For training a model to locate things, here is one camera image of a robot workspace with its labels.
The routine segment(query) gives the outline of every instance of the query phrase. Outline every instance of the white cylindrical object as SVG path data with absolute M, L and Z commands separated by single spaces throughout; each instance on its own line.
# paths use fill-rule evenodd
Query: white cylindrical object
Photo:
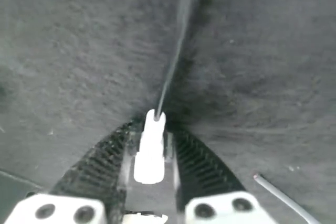
M 158 121 L 154 120 L 154 110 L 147 113 L 139 152 L 134 163 L 134 179 L 139 183 L 152 185 L 161 182 L 164 178 L 163 132 L 165 124 L 164 113 Z

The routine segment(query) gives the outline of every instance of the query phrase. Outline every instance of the thin metal rod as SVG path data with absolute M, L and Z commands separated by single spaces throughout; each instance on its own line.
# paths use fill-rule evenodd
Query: thin metal rod
M 272 185 L 269 181 L 262 177 L 261 174 L 255 174 L 253 176 L 254 180 L 261 185 L 263 188 L 268 190 L 271 194 L 280 199 L 283 203 L 293 209 L 297 214 L 299 214 L 305 221 L 309 224 L 321 224 L 317 219 L 310 215 L 306 210 L 304 210 L 299 204 L 294 200 L 289 198 L 286 194 L 281 192 L 278 188 Z
M 155 112 L 154 112 L 154 120 L 158 121 L 160 119 L 163 103 L 165 98 L 167 97 L 170 85 L 174 79 L 178 62 L 181 58 L 181 54 L 183 53 L 183 46 L 185 43 L 185 38 L 187 35 L 187 30 L 190 23 L 190 17 L 193 11 L 194 0 L 180 0 L 177 9 L 177 42 L 176 48 L 174 52 L 174 56 L 169 63 L 169 67 L 166 73 L 166 76 L 163 80 L 163 84 L 161 87 L 160 95 L 156 103 Z

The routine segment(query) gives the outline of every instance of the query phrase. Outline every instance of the gray background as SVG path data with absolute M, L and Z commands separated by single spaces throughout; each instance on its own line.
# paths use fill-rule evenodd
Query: gray background
M 48 188 L 150 109 L 173 52 L 176 3 L 0 0 L 0 168 Z M 304 221 L 255 172 L 333 223 L 335 0 L 212 0 L 204 12 L 170 118 L 179 115 L 280 223 Z M 166 180 L 132 190 L 129 208 L 172 216 Z

